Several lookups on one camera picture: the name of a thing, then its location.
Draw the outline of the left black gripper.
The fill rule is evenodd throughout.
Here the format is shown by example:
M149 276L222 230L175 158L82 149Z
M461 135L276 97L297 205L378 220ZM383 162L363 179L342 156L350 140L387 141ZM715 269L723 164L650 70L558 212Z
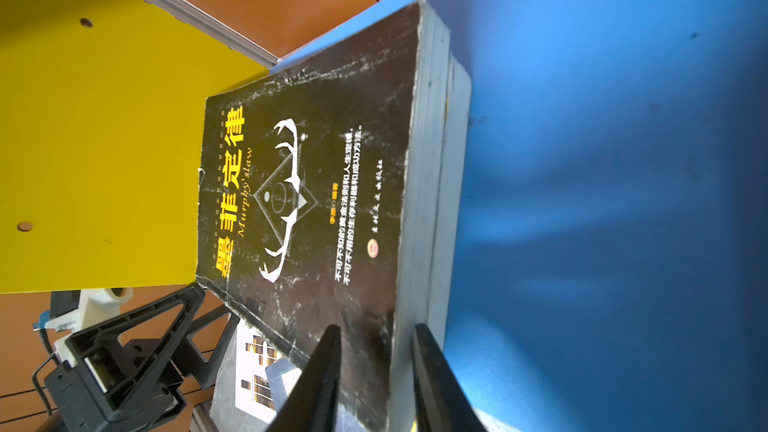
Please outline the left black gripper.
M180 387L215 385L238 318L191 284L74 333L45 378L57 410L40 431L151 431L180 415Z

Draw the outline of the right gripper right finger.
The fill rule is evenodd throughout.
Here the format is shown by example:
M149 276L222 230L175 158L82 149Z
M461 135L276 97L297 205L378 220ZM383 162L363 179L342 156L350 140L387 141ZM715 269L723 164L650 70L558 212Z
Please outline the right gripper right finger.
M485 431L424 323L415 326L412 344L418 431Z

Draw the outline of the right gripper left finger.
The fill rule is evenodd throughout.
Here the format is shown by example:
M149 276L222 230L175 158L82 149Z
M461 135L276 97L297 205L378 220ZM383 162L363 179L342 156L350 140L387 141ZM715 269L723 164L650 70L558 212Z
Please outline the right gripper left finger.
M335 430L341 356L340 327L329 325L269 432Z

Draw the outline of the dark book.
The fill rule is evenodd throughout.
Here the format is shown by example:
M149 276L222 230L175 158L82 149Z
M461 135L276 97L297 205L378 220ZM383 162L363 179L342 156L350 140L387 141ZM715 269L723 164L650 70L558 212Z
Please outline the dark book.
M339 400L369 431L414 420L450 59L419 0L205 104L198 281L296 365L339 327Z

